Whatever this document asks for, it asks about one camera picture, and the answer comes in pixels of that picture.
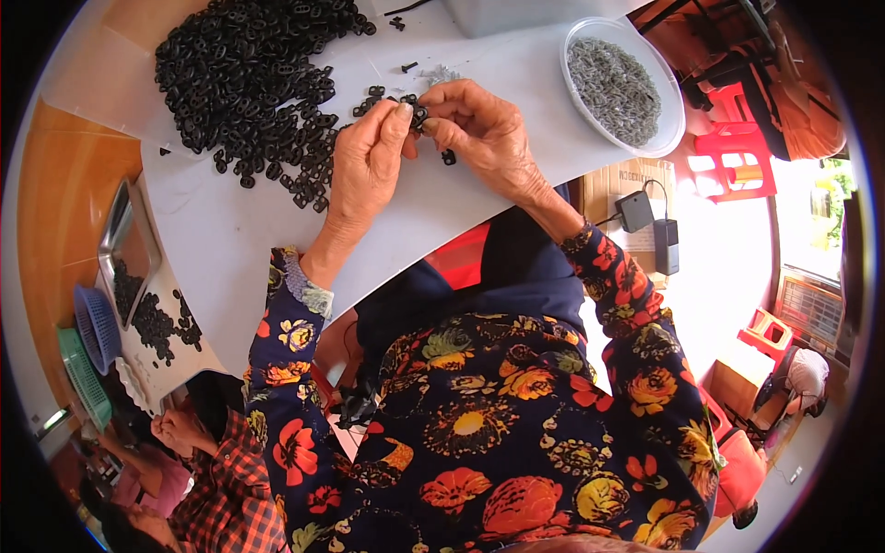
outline black pants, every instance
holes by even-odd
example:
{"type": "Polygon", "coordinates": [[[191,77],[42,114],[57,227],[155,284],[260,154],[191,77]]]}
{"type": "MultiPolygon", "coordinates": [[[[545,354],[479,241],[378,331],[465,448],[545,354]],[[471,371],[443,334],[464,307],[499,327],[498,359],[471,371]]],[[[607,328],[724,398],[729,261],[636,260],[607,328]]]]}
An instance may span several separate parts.
{"type": "Polygon", "coordinates": [[[735,63],[738,65],[736,69],[711,77],[708,81],[716,88],[740,82],[747,105],[750,107],[756,124],[759,125],[759,130],[766,138],[769,151],[778,159],[789,161],[787,143],[784,141],[781,131],[781,115],[769,88],[772,84],[771,76],[759,61],[755,50],[749,46],[739,46],[732,50],[725,59],[707,69],[707,72],[713,73],[721,68],[733,66],[735,63]]]}
{"type": "MultiPolygon", "coordinates": [[[[556,191],[568,200],[568,187],[556,191]]],[[[375,371],[388,347],[402,335],[459,313],[547,315],[586,335],[578,310],[584,288],[565,254],[528,214],[512,207],[489,220],[482,251],[481,282],[452,290],[421,259],[357,304],[357,340],[363,366],[375,371]]]]}
{"type": "Polygon", "coordinates": [[[186,386],[196,416],[215,441],[221,442],[227,428],[227,408],[244,412],[242,380],[207,369],[195,374],[186,386]]]}

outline white tabletop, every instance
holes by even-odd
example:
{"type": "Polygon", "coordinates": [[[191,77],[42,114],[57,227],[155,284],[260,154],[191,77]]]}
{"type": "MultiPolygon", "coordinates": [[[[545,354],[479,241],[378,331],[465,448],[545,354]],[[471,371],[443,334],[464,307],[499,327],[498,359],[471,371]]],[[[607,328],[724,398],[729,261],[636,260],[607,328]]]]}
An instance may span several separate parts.
{"type": "MultiPolygon", "coordinates": [[[[572,105],[558,56],[568,28],[467,40],[440,3],[426,4],[410,12],[403,32],[382,19],[377,35],[349,35],[312,57],[320,67],[335,68],[331,77],[337,95],[320,108],[339,114],[339,125],[351,122],[350,111],[369,86],[419,94],[427,88],[419,71],[447,65],[518,105],[543,174],[553,184],[566,182],[630,157],[593,130],[572,105]],[[419,65],[403,74],[400,65],[412,61],[419,65]]],[[[230,170],[217,174],[209,158],[161,157],[155,146],[143,142],[142,162],[166,262],[204,340],[225,369],[240,374],[264,312],[271,247],[294,243],[306,248],[325,212],[317,214],[310,205],[299,210],[289,192],[264,175],[257,175],[255,188],[241,188],[239,177],[230,170]]],[[[296,169],[284,167],[296,176],[296,169]]],[[[509,206],[465,164],[446,166],[431,141],[419,141],[419,159],[404,160],[392,202],[333,284],[333,319],[430,251],[509,206]]]]}

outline stainless steel tray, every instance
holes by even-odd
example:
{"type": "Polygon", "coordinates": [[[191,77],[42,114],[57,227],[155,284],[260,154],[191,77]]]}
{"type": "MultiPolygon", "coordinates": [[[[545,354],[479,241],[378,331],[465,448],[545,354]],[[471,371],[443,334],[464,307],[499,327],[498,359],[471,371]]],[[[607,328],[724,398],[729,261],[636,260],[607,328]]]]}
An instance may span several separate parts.
{"type": "Polygon", "coordinates": [[[108,213],[107,222],[104,224],[102,241],[98,244],[98,268],[107,287],[117,321],[123,330],[128,329],[132,323],[135,307],[142,300],[150,279],[157,273],[162,260],[160,248],[150,230],[142,191],[129,182],[129,179],[124,178],[119,184],[111,212],[108,213]],[[126,263],[127,274],[144,279],[135,294],[132,307],[126,313],[120,313],[117,308],[114,274],[118,261],[126,263]]]}

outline floral print shirt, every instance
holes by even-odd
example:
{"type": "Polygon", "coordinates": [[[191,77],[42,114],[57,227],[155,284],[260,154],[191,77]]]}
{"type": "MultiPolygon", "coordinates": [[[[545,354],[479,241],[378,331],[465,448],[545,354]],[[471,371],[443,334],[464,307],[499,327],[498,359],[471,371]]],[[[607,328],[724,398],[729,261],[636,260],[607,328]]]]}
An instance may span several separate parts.
{"type": "Polygon", "coordinates": [[[479,552],[564,534],[695,548],[718,472],[671,313],[596,227],[561,248],[612,338],[613,396],[567,324],[466,313],[390,346],[354,463],[310,378],[331,294],[294,249],[273,252],[243,376],[293,551],[479,552]]]}

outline woman's right hand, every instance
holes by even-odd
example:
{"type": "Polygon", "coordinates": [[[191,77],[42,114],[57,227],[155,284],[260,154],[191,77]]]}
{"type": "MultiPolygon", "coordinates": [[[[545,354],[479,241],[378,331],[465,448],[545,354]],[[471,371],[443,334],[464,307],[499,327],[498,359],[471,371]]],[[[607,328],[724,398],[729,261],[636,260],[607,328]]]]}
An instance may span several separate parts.
{"type": "Polygon", "coordinates": [[[469,79],[435,85],[418,102],[427,107],[423,127],[436,148],[452,149],[492,191],[525,206],[550,188],[516,105],[469,79]]]}

